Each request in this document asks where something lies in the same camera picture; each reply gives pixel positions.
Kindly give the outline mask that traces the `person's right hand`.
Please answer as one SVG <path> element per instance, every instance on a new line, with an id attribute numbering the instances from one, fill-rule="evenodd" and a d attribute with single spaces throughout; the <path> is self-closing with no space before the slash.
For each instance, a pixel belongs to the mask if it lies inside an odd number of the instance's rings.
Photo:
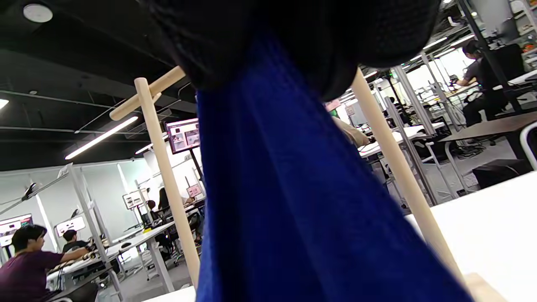
<path id="1" fill-rule="evenodd" d="M 404 63 L 430 39 L 439 0 L 144 0 L 176 65 L 199 90 L 224 86 L 268 32 L 322 101 L 360 65 Z"/>

